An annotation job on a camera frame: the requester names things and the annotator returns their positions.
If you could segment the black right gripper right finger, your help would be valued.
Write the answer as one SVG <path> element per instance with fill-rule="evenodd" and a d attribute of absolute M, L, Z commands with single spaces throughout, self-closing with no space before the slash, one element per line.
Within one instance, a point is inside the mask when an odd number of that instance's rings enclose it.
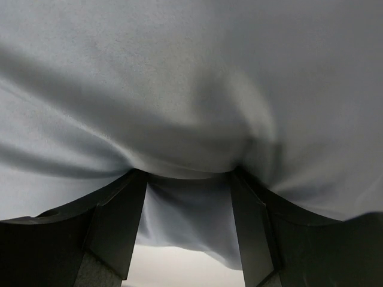
<path fill-rule="evenodd" d="M 242 169 L 229 184 L 247 286 L 382 285 L 382 213 L 347 221 L 317 215 Z"/>

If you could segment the grey pillowcase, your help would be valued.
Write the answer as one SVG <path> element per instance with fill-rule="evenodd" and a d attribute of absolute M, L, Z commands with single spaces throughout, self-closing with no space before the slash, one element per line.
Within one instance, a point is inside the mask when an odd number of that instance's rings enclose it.
<path fill-rule="evenodd" d="M 239 270 L 236 167 L 317 214 L 382 210 L 381 1 L 2 1 L 1 218 L 131 169 L 137 242 Z"/>

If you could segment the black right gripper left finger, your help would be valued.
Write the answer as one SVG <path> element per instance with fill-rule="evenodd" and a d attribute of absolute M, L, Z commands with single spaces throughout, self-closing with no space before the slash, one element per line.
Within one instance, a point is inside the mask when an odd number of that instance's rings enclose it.
<path fill-rule="evenodd" d="M 133 170 L 36 217 L 1 221 L 2 286 L 120 286 L 147 187 Z"/>

